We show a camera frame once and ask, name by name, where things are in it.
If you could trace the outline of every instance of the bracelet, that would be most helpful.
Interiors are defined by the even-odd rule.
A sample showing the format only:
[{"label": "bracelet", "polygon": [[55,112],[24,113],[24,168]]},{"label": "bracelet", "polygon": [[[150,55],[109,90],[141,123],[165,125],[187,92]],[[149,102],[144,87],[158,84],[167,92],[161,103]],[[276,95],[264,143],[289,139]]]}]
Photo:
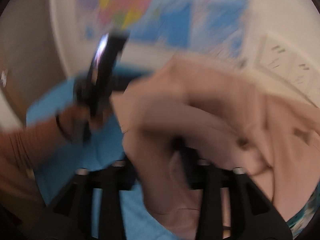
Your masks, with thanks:
[{"label": "bracelet", "polygon": [[63,137],[64,137],[67,141],[72,142],[71,136],[70,136],[68,133],[66,133],[66,131],[62,128],[62,126],[61,126],[61,124],[60,124],[59,114],[56,115],[56,123],[57,123],[57,126],[58,126],[61,134],[63,135]]}]

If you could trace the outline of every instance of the map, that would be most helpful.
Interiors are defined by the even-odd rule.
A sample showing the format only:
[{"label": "map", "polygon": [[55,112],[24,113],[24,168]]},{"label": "map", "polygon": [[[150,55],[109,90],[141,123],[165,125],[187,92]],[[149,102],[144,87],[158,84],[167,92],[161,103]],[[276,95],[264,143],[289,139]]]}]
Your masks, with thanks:
[{"label": "map", "polygon": [[77,0],[76,12],[86,40],[123,29],[144,44],[237,58],[247,5],[248,0]]}]

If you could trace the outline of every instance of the light blue fabric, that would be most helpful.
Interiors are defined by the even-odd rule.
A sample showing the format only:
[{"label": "light blue fabric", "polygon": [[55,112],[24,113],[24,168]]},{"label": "light blue fabric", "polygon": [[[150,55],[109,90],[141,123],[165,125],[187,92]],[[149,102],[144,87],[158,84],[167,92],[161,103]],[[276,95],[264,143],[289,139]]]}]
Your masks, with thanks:
[{"label": "light blue fabric", "polygon": [[[117,73],[137,74],[128,66],[117,66]],[[27,113],[27,125],[54,115],[73,101],[74,80],[65,81],[49,91],[34,103]],[[78,168],[91,171],[100,170],[122,157],[122,133],[113,116],[104,128],[92,135],[86,145],[66,145],[56,150],[51,160],[35,172],[36,181],[46,204],[57,195],[59,190],[72,178]],[[92,236],[98,237],[99,209],[101,191],[94,192],[92,208]],[[121,205],[128,240],[176,240],[171,232],[163,228],[146,211],[140,185],[133,191],[121,192]]]}]

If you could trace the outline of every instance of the black mechanical device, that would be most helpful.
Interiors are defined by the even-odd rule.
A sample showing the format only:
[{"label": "black mechanical device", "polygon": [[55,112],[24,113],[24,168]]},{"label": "black mechanical device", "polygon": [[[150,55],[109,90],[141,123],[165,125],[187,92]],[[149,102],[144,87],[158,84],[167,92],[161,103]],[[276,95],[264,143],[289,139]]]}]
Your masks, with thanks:
[{"label": "black mechanical device", "polygon": [[[292,240],[286,222],[242,168],[218,169],[207,160],[201,160],[197,151],[186,147],[181,138],[174,140],[173,150],[181,154],[190,188],[203,189],[196,240],[223,238],[220,198],[223,187],[230,192],[229,240]],[[91,237],[92,192],[94,188],[101,188],[99,239],[125,240],[119,191],[131,190],[136,179],[135,169],[126,156],[101,171],[78,170],[48,206],[30,239],[95,239]]]},{"label": "black mechanical device", "polygon": [[[74,98],[79,105],[90,108],[91,117],[102,113],[109,103],[112,91],[124,91],[136,76],[113,75],[112,70],[129,38],[128,33],[108,33],[104,35],[92,59],[87,77],[79,78],[74,84]],[[86,142],[90,140],[89,124],[79,124],[77,132]]]}]

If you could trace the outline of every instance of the gray wall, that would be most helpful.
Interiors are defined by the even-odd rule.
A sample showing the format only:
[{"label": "gray wall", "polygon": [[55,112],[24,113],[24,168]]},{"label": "gray wall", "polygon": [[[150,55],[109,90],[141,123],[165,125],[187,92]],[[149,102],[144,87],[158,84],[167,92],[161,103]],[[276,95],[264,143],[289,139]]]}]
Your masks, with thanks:
[{"label": "gray wall", "polygon": [[28,105],[65,79],[48,0],[11,0],[0,17],[0,42],[9,73]]}]

